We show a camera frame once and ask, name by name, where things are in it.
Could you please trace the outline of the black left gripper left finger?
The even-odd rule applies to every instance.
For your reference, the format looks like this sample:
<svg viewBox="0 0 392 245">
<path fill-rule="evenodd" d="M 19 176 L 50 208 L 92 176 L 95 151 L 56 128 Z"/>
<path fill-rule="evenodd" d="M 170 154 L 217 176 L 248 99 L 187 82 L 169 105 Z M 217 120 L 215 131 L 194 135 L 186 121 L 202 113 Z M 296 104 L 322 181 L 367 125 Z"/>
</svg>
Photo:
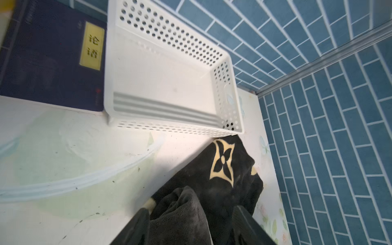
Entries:
<svg viewBox="0 0 392 245">
<path fill-rule="evenodd" d="M 147 245 L 150 233 L 150 214 L 141 208 L 126 224 L 110 245 Z"/>
</svg>

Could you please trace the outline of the black pillowcase with cream flowers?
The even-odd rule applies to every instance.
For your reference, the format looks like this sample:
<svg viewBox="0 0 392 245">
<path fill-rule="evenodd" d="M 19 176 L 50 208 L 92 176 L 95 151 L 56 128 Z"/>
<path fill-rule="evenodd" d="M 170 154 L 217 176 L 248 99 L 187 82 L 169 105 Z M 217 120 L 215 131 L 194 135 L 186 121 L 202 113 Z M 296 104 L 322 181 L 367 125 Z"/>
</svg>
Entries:
<svg viewBox="0 0 392 245">
<path fill-rule="evenodd" d="M 150 245 L 233 245 L 232 213 L 253 213 L 263 190 L 241 139 L 218 138 L 146 202 Z"/>
</svg>

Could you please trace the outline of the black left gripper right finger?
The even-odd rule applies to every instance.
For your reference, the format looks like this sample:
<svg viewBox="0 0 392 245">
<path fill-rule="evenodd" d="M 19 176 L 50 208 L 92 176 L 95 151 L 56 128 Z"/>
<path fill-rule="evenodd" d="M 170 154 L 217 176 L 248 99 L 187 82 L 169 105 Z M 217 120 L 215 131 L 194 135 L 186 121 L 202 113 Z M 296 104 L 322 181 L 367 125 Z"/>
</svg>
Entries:
<svg viewBox="0 0 392 245">
<path fill-rule="evenodd" d="M 232 227 L 236 245 L 276 244 L 243 206 L 234 207 Z"/>
</svg>

